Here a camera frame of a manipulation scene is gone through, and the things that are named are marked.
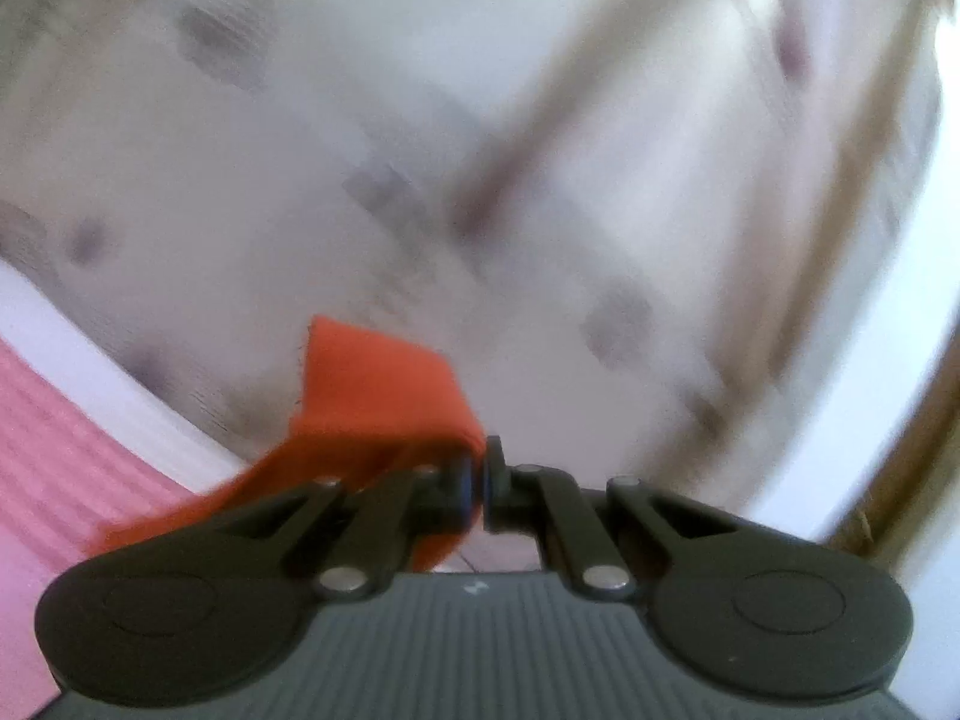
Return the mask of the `beige floral curtain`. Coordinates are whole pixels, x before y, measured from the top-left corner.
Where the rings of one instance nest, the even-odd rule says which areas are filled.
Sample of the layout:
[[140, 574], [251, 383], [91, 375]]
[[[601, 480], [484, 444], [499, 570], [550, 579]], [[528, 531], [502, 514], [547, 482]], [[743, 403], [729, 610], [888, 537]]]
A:
[[2, 0], [2, 255], [244, 458], [315, 316], [512, 458], [747, 502], [866, 315], [957, 0]]

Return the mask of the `pink checkered white bedsheet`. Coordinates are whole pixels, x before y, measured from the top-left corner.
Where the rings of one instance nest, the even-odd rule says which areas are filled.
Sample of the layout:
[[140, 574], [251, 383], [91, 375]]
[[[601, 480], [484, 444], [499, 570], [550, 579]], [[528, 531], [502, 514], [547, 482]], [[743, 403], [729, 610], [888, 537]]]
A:
[[31, 717], [57, 694], [32, 615], [101, 527], [166, 511], [241, 466], [3, 266], [3, 717]]

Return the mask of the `orange red small garment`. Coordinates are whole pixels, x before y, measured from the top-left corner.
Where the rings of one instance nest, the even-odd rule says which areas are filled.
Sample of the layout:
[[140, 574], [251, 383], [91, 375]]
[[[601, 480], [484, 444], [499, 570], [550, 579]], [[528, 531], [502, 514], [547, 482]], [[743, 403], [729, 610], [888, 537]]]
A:
[[322, 478], [356, 493], [390, 472], [467, 460], [477, 472], [487, 434], [454, 369], [436, 351], [317, 316], [309, 325], [299, 411], [286, 439], [245, 472], [171, 509], [99, 530], [109, 553]]

